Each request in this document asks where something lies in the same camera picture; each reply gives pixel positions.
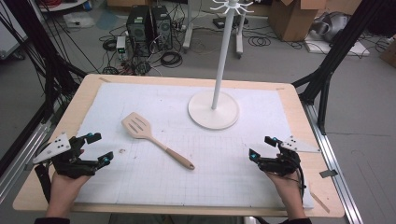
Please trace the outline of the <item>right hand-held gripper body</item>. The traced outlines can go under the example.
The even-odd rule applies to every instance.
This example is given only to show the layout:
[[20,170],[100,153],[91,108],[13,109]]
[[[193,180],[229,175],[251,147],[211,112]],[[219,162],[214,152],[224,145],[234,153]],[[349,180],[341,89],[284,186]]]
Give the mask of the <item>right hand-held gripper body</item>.
[[293,135],[286,140],[280,140],[276,147],[279,150],[278,155],[275,158],[261,157],[258,167],[264,172],[276,173],[281,176],[292,174],[301,167],[299,152],[320,152],[318,147],[311,146]]

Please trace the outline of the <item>thin wooden strip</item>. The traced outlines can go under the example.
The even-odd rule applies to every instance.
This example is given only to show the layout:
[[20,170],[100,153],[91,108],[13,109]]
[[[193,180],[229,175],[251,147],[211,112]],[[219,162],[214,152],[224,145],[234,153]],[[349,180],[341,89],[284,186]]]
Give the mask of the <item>thin wooden strip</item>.
[[323,208],[323,210],[330,214],[330,208],[315,194],[313,191],[310,192],[311,197]]

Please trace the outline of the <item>white stand leg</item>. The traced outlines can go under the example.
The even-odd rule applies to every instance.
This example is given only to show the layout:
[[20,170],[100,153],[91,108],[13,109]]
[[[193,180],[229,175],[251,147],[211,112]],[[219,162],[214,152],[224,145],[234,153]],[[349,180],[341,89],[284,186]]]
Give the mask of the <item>white stand leg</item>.
[[245,14],[238,16],[239,22],[238,26],[236,27],[236,55],[238,59],[240,59],[243,55],[243,27],[245,22]]
[[191,36],[192,36],[192,31],[193,31],[193,24],[192,24],[192,17],[191,17],[191,4],[192,4],[192,0],[188,0],[187,25],[186,25],[184,41],[183,41],[183,45],[182,45],[184,53],[186,53],[188,51],[188,49],[190,48],[190,45],[191,45]]

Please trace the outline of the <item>white hook rack stand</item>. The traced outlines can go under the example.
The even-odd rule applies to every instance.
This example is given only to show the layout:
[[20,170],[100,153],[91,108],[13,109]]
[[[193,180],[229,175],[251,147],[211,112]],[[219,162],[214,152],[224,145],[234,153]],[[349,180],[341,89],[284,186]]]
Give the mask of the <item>white hook rack stand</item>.
[[201,91],[194,94],[188,103],[188,112],[191,119],[199,126],[209,130],[224,130],[232,127],[240,114],[237,101],[230,94],[220,90],[233,29],[233,17],[237,13],[241,16],[240,21],[244,22],[244,16],[249,13],[248,7],[252,5],[252,2],[212,1],[219,5],[212,7],[212,10],[223,9],[226,15],[215,87],[213,91]]

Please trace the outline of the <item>person's right hand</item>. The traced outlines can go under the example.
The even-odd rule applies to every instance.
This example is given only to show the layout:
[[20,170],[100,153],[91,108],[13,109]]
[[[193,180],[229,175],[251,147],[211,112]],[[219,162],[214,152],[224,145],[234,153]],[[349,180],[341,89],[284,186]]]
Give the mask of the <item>person's right hand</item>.
[[294,172],[284,176],[275,173],[267,173],[266,175],[273,181],[276,191],[285,205],[288,220],[306,218],[297,173]]

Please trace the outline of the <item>black computer tower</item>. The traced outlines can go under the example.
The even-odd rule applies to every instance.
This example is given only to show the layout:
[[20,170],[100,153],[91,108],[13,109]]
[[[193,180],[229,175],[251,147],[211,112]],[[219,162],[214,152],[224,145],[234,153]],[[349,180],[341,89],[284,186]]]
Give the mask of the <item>black computer tower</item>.
[[151,14],[153,19],[154,37],[158,49],[172,49],[172,24],[166,6],[153,6],[151,8]]
[[133,5],[126,27],[134,55],[148,57],[149,43],[153,37],[149,6]]

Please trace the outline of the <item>black power box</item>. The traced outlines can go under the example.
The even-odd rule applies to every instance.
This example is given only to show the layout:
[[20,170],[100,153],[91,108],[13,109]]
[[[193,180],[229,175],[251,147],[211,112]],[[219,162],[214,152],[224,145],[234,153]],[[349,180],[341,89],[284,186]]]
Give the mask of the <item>black power box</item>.
[[[212,22],[218,29],[223,29],[225,27],[226,18],[215,18],[212,20]],[[240,26],[240,23],[241,23],[241,16],[234,16],[232,27],[236,29],[237,27]]]

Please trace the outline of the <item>large cardboard box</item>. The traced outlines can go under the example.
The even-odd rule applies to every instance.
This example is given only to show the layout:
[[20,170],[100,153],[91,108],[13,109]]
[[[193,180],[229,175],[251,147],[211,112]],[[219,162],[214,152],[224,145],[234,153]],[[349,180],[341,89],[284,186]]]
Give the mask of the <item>large cardboard box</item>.
[[268,22],[283,41],[304,41],[309,28],[327,0],[273,0]]

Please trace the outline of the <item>aluminium rail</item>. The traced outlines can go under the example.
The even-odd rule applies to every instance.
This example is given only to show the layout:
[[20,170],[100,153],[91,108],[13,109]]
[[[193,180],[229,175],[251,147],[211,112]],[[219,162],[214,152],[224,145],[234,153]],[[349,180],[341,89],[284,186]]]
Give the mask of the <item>aluminium rail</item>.
[[50,128],[50,122],[39,123],[27,134],[25,140],[20,140],[20,150],[0,176],[0,204],[11,192],[25,168],[32,167],[33,156],[49,134]]
[[311,125],[314,136],[316,137],[322,156],[325,160],[329,171],[335,171],[336,175],[331,175],[332,182],[335,185],[337,194],[343,205],[345,217],[348,224],[364,224],[361,218],[360,211],[353,199],[349,190],[347,182],[344,178],[343,171],[339,165],[338,160],[333,152],[332,145],[326,134],[323,134],[317,125],[318,112],[313,105],[303,104],[304,112]]

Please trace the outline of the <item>white panel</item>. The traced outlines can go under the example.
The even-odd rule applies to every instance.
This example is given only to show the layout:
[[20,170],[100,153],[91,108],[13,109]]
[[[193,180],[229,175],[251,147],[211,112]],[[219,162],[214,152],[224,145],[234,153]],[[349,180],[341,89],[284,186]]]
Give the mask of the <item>white panel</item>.
[[0,0],[0,60],[8,58],[20,46],[16,35],[21,41],[27,38],[4,0]]

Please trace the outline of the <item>person's left hand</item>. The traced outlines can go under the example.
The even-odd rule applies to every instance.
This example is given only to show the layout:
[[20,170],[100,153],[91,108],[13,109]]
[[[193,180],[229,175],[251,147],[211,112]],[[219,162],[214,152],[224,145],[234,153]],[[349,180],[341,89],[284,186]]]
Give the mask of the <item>person's left hand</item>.
[[73,179],[54,173],[46,217],[67,218],[81,188],[89,179],[90,177],[85,175]]

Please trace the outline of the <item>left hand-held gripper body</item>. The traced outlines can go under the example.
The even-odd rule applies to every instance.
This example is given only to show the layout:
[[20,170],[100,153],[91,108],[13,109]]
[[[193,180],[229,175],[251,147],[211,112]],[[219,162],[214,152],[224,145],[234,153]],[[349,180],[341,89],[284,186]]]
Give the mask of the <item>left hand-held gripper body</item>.
[[97,161],[83,161],[79,157],[82,147],[87,144],[85,135],[69,138],[66,133],[60,134],[33,158],[33,164],[51,161],[58,175],[74,179],[95,175],[94,165]]

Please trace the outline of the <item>black metal frame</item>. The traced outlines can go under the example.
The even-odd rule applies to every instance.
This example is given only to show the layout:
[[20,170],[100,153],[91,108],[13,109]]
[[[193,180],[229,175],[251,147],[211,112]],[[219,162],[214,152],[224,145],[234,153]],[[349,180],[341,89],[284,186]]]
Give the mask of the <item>black metal frame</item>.
[[45,79],[45,101],[0,159],[0,176],[20,150],[20,140],[25,140],[27,134],[42,120],[50,119],[50,115],[54,113],[55,100],[61,95],[71,96],[77,91],[79,84],[72,75],[75,74],[81,78],[87,76],[86,72],[68,62],[57,51],[29,0],[4,0],[4,2],[35,48],[32,50],[25,41],[21,41],[16,35],[20,45],[33,63],[36,73]]
[[320,95],[317,125],[322,134],[326,135],[325,121],[332,75],[381,8],[391,2],[392,0],[362,0],[320,66],[313,73],[292,82],[294,88],[306,84],[305,89],[298,94],[306,105],[313,105]]

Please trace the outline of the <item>wooden slotted spatula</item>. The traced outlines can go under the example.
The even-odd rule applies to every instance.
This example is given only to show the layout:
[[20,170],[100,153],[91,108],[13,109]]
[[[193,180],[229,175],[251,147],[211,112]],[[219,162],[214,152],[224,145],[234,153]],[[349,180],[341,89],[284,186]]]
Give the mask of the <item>wooden slotted spatula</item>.
[[127,130],[128,134],[133,138],[149,140],[151,143],[161,148],[165,153],[167,153],[183,167],[189,170],[195,169],[195,166],[191,161],[155,139],[152,135],[150,123],[136,112],[132,112],[130,115],[124,118],[121,121],[121,124]]

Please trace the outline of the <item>white foam board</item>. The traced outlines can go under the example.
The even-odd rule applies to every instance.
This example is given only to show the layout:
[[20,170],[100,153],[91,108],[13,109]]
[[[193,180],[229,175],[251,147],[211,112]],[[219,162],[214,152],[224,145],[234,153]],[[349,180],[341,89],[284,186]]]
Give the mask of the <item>white foam board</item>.
[[[309,53],[328,54],[331,50],[330,44],[321,36],[310,33],[304,40],[304,45]],[[370,55],[370,51],[357,41],[347,53],[348,56],[366,57]]]

